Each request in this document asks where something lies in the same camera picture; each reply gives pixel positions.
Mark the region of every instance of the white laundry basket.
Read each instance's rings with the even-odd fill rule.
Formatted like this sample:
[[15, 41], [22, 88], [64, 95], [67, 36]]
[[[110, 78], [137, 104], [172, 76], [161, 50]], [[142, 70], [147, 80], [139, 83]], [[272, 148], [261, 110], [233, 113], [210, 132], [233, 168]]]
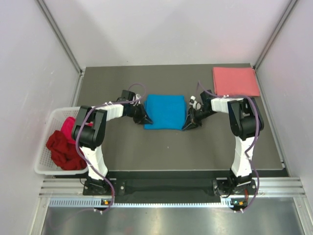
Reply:
[[67, 117], [77, 117], [79, 108], [80, 107], [61, 108], [56, 109], [51, 113], [45, 127], [43, 139], [40, 143], [40, 149], [35, 163], [36, 173], [44, 175], [76, 175], [88, 171], [88, 167], [82, 170], [62, 170], [51, 160], [51, 152], [45, 146], [54, 131], [61, 130], [61, 127]]

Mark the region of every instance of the pink cloth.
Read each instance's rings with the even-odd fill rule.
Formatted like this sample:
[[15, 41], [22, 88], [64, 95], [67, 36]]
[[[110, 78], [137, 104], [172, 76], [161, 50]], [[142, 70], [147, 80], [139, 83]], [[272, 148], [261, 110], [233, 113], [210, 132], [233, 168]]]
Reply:
[[75, 140], [72, 139], [72, 129], [74, 127], [75, 123], [75, 118], [73, 117], [68, 117], [62, 127], [61, 127], [61, 132], [64, 134], [65, 138], [67, 139], [68, 143], [75, 144]]
[[214, 90], [217, 95], [260, 96], [252, 68], [213, 68]]

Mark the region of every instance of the metal floor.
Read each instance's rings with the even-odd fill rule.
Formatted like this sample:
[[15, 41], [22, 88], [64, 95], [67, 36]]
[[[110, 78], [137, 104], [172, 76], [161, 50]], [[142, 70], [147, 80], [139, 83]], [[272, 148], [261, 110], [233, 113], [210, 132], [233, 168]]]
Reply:
[[303, 235], [292, 198], [257, 198], [244, 214], [218, 208], [49, 208], [42, 235]]
[[[249, 64], [160, 65], [87, 68], [78, 105], [98, 105], [116, 100], [135, 82], [146, 85], [148, 94], [182, 94], [188, 100], [196, 93], [197, 81], [214, 90], [212, 68], [249, 67]], [[141, 93], [140, 87], [134, 92]], [[257, 169], [282, 169], [268, 119], [256, 98], [265, 127], [255, 146]], [[113, 170], [224, 170], [233, 163], [235, 138], [227, 114], [218, 113], [203, 121], [203, 127], [182, 132], [144, 130], [132, 118], [107, 123], [103, 154]]]

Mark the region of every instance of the folded blue cloth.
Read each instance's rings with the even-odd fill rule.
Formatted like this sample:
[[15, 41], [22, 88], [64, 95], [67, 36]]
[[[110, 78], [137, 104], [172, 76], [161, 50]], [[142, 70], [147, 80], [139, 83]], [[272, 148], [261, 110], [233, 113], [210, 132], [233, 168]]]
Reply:
[[153, 124], [145, 124], [146, 130], [181, 130], [186, 118], [186, 104], [183, 95], [150, 94], [145, 109]]

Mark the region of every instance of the white wall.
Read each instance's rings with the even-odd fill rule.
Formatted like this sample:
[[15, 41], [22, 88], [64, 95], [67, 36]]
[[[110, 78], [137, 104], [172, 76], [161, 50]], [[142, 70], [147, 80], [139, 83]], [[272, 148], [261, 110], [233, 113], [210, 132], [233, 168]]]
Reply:
[[78, 74], [34, 0], [0, 1], [0, 228], [26, 234], [42, 177], [35, 154], [48, 114]]
[[45, 0], [81, 67], [254, 63], [289, 0]]
[[313, 208], [313, 1], [301, 0], [258, 73], [294, 176]]

